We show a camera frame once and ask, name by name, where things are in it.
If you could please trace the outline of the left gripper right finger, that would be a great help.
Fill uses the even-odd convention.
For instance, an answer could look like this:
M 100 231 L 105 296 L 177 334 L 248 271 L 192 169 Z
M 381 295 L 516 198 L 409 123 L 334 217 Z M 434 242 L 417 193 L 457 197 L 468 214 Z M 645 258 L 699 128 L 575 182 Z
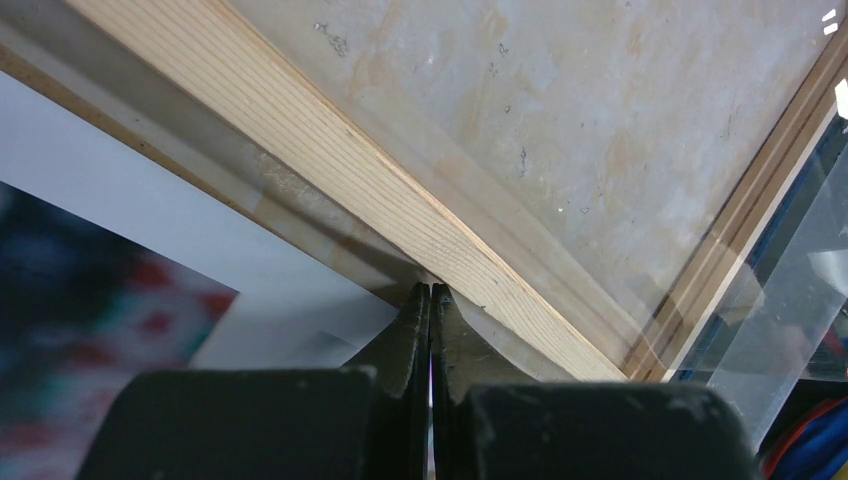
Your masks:
M 476 385 L 532 384 L 535 380 L 472 328 L 445 284 L 431 288 L 430 357 L 435 475 L 476 479 L 478 433 L 466 401 L 469 390 Z

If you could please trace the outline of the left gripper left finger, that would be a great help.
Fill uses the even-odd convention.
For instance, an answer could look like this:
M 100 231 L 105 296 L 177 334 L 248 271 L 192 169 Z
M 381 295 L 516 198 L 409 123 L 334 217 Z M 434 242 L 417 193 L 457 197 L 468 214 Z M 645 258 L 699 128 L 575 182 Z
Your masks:
M 361 479 L 426 477 L 430 306 L 430 287 L 414 285 L 395 319 L 346 363 L 374 374 Z

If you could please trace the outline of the transparent plastic sheet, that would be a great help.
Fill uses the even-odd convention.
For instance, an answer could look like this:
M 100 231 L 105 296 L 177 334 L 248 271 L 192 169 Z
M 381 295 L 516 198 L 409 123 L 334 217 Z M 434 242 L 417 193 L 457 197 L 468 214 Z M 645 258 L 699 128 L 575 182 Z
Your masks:
M 842 1 L 238 1 L 498 252 L 572 257 L 645 326 Z M 60 1 L 5 1 L 26 83 L 392 301 L 411 262 Z

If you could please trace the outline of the wooden picture frame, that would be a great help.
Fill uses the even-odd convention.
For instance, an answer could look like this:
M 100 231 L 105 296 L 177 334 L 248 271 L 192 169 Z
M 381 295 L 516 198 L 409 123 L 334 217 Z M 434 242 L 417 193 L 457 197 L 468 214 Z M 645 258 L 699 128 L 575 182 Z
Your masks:
M 664 381 L 710 314 L 845 95 L 847 5 L 821 15 L 823 55 L 768 131 L 714 223 L 652 318 L 638 325 L 595 294 L 567 257 L 551 268 L 519 243 L 494 249 L 411 168 L 235 8 L 238 1 L 75 1 L 72 8 L 268 156 L 425 271 L 482 308 L 525 346 L 580 380 Z

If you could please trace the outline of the printed photo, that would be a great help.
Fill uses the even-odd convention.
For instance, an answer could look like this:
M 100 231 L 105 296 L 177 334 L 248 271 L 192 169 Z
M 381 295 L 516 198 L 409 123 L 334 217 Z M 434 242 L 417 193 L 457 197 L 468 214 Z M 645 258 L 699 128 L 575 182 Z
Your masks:
M 75 114 L 1 53 L 1 475 L 71 479 L 130 380 L 335 367 L 396 308 Z

